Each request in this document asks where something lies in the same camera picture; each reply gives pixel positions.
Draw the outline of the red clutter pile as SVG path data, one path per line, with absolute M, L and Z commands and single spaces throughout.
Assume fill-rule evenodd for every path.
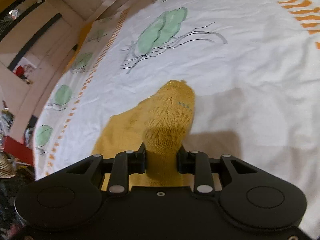
M 14 116 L 10 127 L 4 125 L 3 150 L 15 160 L 33 166 L 33 151 L 23 144 L 23 134 L 31 118 L 25 100 L 29 90 L 28 84 L 1 64 L 1 113 L 4 112 L 3 107 L 8 106 L 6 112 Z

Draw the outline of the mustard yellow knit sweater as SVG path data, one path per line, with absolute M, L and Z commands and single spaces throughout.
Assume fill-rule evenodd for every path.
M 176 154 L 193 123 L 195 93 L 185 81 L 170 80 L 136 107 L 110 117 L 92 154 L 146 147 L 146 172 L 132 174 L 130 186 L 189 186 L 190 175 L 176 170 Z

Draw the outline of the white leaf print duvet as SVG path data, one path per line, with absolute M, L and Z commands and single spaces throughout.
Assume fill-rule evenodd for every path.
M 319 237 L 319 0 L 142 0 L 95 21 L 38 119 L 35 177 L 139 148 L 161 99 L 187 149 L 298 186 Z

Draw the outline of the wooden bed frame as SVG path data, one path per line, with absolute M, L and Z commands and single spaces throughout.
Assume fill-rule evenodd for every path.
M 81 29 L 130 0 L 1 0 L 1 15 L 22 13 L 1 33 L 1 90 L 22 141 L 79 43 Z

